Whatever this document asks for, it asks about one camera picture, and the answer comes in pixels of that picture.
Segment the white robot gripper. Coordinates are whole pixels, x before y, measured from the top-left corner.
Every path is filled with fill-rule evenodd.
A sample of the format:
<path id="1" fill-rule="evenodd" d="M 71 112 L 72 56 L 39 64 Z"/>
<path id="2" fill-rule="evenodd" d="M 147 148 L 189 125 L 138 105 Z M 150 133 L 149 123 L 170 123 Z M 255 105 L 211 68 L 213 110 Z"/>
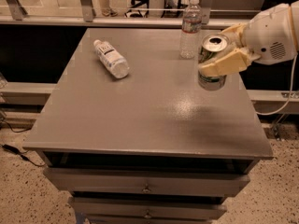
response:
<path id="1" fill-rule="evenodd" d="M 253 61 L 271 65 L 292 60 L 298 54 L 299 1 L 271 7 L 256 15 L 248 25 L 235 24 L 221 33 L 238 48 L 200 63 L 199 72 L 205 77 L 239 73 Z"/>

